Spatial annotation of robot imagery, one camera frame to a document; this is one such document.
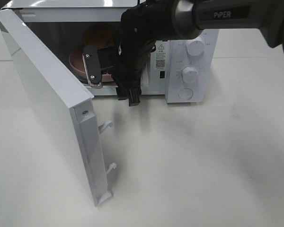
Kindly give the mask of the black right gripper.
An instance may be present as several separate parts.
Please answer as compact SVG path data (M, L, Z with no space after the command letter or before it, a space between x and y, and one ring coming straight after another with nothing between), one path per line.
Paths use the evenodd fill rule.
M140 103L141 73L150 53L155 50L155 43L155 40L116 37L113 46L97 50L101 69L111 74L118 86L118 100L128 99L129 106Z

